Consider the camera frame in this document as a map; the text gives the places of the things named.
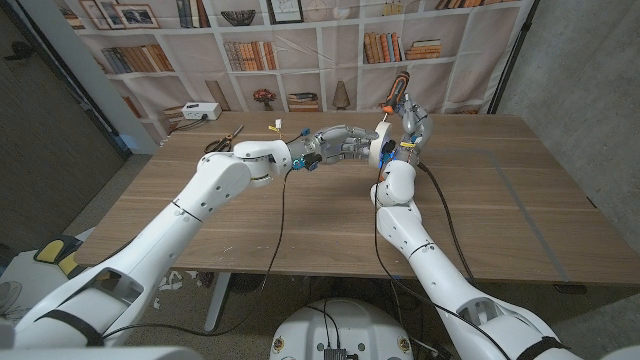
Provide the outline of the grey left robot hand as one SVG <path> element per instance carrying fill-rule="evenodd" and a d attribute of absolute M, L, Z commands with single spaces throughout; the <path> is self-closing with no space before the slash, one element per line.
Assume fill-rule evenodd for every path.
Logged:
<path fill-rule="evenodd" d="M 349 125 L 335 125 L 287 143 L 295 170 L 315 170 L 345 159 L 367 159 L 370 146 L 379 135 Z"/>

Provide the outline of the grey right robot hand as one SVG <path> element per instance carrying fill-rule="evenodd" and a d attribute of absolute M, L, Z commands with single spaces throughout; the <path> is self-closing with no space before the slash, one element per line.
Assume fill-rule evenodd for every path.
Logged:
<path fill-rule="evenodd" d="M 433 128 L 433 119 L 408 93 L 404 94 L 404 100 L 398 108 L 402 116 L 402 135 L 395 152 L 395 159 L 416 166 L 420 161 L 422 150 L 429 142 Z"/>

